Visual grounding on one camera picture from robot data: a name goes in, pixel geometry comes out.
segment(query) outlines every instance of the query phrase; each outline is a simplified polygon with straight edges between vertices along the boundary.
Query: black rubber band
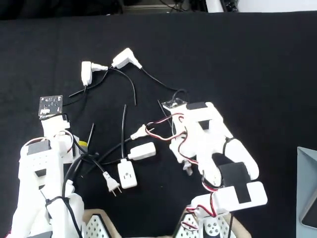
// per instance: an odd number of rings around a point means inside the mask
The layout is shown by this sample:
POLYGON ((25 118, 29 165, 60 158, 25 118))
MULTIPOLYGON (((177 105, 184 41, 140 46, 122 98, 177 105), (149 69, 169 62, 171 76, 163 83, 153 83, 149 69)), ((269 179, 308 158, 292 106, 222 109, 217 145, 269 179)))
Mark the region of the black rubber band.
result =
POLYGON ((232 137, 232 138, 226 137, 226 141, 225 141, 225 143, 223 144, 223 149, 222 149, 222 154, 223 154, 223 155, 225 155, 224 152, 226 151, 226 146, 227 146, 227 144, 228 144, 231 140, 234 140, 234 139, 235 139, 234 137, 232 137))

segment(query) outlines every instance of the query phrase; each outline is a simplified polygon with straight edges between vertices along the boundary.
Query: yellow tape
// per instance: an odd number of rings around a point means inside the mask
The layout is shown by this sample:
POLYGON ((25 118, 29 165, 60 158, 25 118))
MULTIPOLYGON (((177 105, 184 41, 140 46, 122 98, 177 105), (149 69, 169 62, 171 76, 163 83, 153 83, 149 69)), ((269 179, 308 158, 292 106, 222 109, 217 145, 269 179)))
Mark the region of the yellow tape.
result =
POLYGON ((80 145, 80 146, 87 146, 87 142, 86 141, 78 141, 78 144, 80 145))

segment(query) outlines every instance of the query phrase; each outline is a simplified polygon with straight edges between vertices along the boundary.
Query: black cloth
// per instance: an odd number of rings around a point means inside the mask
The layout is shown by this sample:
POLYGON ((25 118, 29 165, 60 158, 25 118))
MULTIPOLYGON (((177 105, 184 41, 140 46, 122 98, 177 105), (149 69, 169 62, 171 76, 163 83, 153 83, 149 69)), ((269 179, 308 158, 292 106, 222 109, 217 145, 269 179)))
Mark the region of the black cloth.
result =
MULTIPOLYGON (((110 64, 130 47, 143 67, 171 87, 185 88, 191 102, 211 101, 235 138, 260 168, 266 206, 235 212, 253 237, 295 237, 297 146, 317 149, 316 12, 285 14, 160 14, 75 17, 0 22, 0 234, 10 229, 18 198, 21 146, 43 135, 39 97, 82 88, 82 60, 110 64)), ((111 72, 81 103, 64 109, 72 132, 102 153, 120 141, 123 106, 126 136, 163 117, 157 99, 172 92, 136 67, 111 72)), ((96 73, 94 81, 102 74, 96 73)), ((162 125, 157 132, 170 135, 162 125)), ((143 138, 132 146, 151 141, 143 138)), ((157 155, 134 163, 138 186, 114 197, 95 169, 78 179, 85 208, 101 208, 123 237, 172 234, 184 207, 206 191, 197 169, 189 177, 168 149, 153 139, 157 155)), ((117 151, 108 160, 120 158, 117 151)), ((115 165, 105 169, 119 181, 115 165)))

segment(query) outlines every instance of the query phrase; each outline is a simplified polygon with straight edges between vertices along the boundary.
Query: perforated metal plate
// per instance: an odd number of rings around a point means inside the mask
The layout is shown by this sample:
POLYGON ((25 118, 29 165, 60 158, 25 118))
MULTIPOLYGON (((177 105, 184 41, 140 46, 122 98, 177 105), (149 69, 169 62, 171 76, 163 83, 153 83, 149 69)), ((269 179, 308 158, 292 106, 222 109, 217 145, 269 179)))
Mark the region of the perforated metal plate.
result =
MULTIPOLYGON (((199 226, 192 214, 185 214, 181 221, 189 223, 195 227, 199 226)), ((210 217, 204 221, 204 230, 205 230, 204 234, 206 234, 208 237, 227 238, 228 231, 229 231, 229 224, 225 221, 223 217, 217 217, 217 218, 210 217)), ((174 237, 175 238, 200 238, 203 236, 199 236, 198 231, 191 232, 186 230, 180 225, 174 237)), ((230 238, 236 238, 233 231, 231 231, 230 238)))
POLYGON ((111 238, 99 215, 93 215, 86 225, 85 238, 111 238))

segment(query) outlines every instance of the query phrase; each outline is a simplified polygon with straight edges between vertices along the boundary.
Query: white connector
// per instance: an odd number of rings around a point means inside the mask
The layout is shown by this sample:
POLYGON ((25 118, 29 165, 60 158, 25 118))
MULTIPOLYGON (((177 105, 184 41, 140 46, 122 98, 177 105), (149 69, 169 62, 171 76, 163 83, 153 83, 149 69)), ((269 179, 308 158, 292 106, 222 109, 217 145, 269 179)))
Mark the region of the white connector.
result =
POLYGON ((112 192, 112 193, 114 194, 114 196, 116 196, 115 193, 114 193, 114 190, 115 190, 116 188, 118 188, 118 190, 121 192, 121 189, 119 188, 119 187, 120 187, 120 184, 119 184, 114 178, 112 178, 112 177, 108 174, 107 171, 106 171, 106 172, 103 172, 103 176, 105 177, 105 179, 106 179, 106 181, 107 181, 107 186, 108 186, 109 192, 112 192))
POLYGON ((108 70, 107 66, 103 66, 97 63, 92 63, 90 61, 82 61, 81 62, 81 81, 84 86, 88 86, 91 84, 93 80, 93 72, 108 70))
POLYGON ((134 54, 130 48, 126 48, 120 54, 118 54, 112 61, 112 67, 114 68, 122 68, 126 66, 128 63, 132 63, 137 66, 139 69, 142 68, 142 65, 138 62, 138 60, 134 57, 134 54))
POLYGON ((145 125, 143 124, 138 130, 137 132, 135 132, 134 134, 132 134, 130 137, 132 140, 135 140, 139 137, 144 137, 147 136, 148 134, 145 132, 145 125))
POLYGON ((136 185, 138 185, 131 161, 122 159, 121 163, 118 164, 118 172, 123 189, 135 187, 136 185))
POLYGON ((143 145, 136 146, 130 150, 128 158, 130 160, 141 160, 157 154, 155 145, 153 142, 149 142, 143 145))

